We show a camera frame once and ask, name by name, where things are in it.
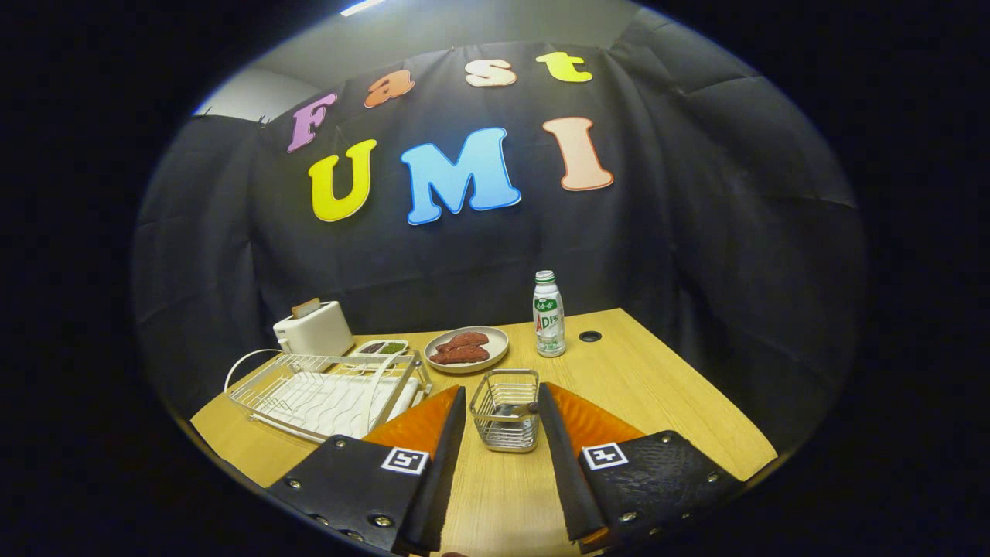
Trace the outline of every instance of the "colorful foam letter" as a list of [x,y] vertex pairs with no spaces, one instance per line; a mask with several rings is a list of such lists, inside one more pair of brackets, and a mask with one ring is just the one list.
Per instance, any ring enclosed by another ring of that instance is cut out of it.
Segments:
[[561,81],[581,83],[583,81],[591,81],[593,77],[590,71],[578,71],[574,69],[576,63],[584,63],[584,58],[568,56],[567,53],[550,53],[540,56],[537,58],[537,61],[545,63],[546,68],[550,70],[550,75]]
[[588,135],[592,125],[587,118],[557,118],[544,122],[544,129],[552,133],[560,145],[564,165],[560,185],[564,189],[597,189],[615,180],[598,162],[598,154]]
[[511,85],[516,82],[516,73],[509,71],[510,67],[503,59],[477,59],[464,67],[468,73],[464,79],[475,87]]
[[368,92],[371,94],[364,99],[364,107],[374,108],[388,99],[408,93],[416,84],[411,78],[412,73],[408,69],[400,69],[375,81],[368,87]]
[[313,104],[307,104],[296,111],[293,115],[296,119],[296,127],[292,130],[289,153],[313,141],[316,134],[313,133],[312,128],[318,128],[320,124],[323,124],[323,118],[327,115],[326,107],[334,104],[336,100],[337,95],[330,93]]
[[334,167],[339,157],[331,155],[310,167],[313,179],[313,212],[322,221],[334,222],[350,217],[364,205],[371,191],[371,150],[375,140],[364,140],[347,150],[353,163],[353,184],[344,199],[334,198]]
[[464,140],[457,164],[450,162],[432,143],[416,146],[399,159],[409,167],[413,186],[413,210],[406,220],[416,226],[440,218],[441,210],[433,202],[430,189],[451,213],[464,205],[467,184],[474,177],[474,195],[469,205],[476,211],[515,205],[523,194],[512,186],[502,154],[503,128],[482,128]]

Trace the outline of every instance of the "table surface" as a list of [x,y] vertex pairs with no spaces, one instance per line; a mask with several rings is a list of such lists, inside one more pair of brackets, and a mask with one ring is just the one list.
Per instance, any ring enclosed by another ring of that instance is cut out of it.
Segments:
[[[769,441],[738,408],[622,309],[568,315],[567,350],[557,358],[537,353],[532,323],[499,328],[509,336],[509,349],[490,369],[533,369],[541,382],[571,390],[646,434],[673,429],[743,481],[777,457]],[[578,335],[588,330],[600,332],[601,340],[580,341]],[[354,341],[358,346],[374,338],[405,339],[410,348],[423,351],[444,332],[355,335]],[[433,392],[463,385],[470,400],[487,370],[466,376],[446,375],[432,367],[428,371]],[[481,442],[470,412],[467,419],[441,553],[580,555],[564,529],[544,429],[540,428],[533,452],[492,452]],[[222,392],[193,416],[192,424],[221,458],[263,487],[318,446],[249,421]]]

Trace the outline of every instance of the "yellow letter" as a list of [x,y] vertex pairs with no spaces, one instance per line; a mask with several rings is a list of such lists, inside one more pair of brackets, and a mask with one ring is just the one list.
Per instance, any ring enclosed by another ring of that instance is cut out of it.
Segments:
[[568,56],[567,53],[550,53],[537,58],[537,61],[544,62],[546,68],[550,70],[550,75],[561,81],[580,83],[591,80],[591,72],[577,71],[574,69],[576,63],[584,63],[584,58]]
[[412,74],[408,69],[393,71],[368,87],[368,98],[364,99],[364,108],[374,108],[379,104],[404,95],[413,88],[416,81],[411,80]]
[[598,154],[588,135],[591,126],[591,120],[587,118],[557,118],[544,122],[544,129],[552,133],[560,145],[564,167],[560,185],[564,189],[598,189],[615,179],[598,162]]
[[378,142],[365,140],[347,150],[353,163],[353,184],[344,199],[334,199],[334,167],[339,159],[331,155],[310,167],[313,178],[313,212],[322,221],[334,222],[350,217],[364,205],[371,191],[371,150]]
[[511,85],[516,82],[516,74],[509,71],[510,67],[503,59],[477,59],[464,67],[470,74],[464,79],[475,87]]

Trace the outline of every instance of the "pink letter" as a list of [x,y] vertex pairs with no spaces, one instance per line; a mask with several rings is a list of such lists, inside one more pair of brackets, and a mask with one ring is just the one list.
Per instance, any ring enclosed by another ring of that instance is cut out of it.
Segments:
[[327,114],[326,106],[334,104],[337,95],[330,93],[322,99],[308,104],[296,111],[296,127],[292,131],[292,143],[289,144],[289,153],[299,149],[316,137],[311,130],[323,124],[323,117]]
[[612,173],[598,162],[598,154],[588,135],[589,128],[591,120],[587,118],[557,118],[544,122],[544,129],[552,133],[560,145],[564,166],[560,185],[564,189],[597,189],[614,180]]

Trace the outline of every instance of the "bottle label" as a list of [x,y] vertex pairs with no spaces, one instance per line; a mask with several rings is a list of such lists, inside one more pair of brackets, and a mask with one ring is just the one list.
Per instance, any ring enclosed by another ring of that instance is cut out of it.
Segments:
[[555,297],[533,300],[533,320],[537,327],[537,350],[558,352],[563,349],[563,308]]
[[537,311],[551,311],[556,309],[556,300],[551,298],[538,298],[533,302],[533,307]]

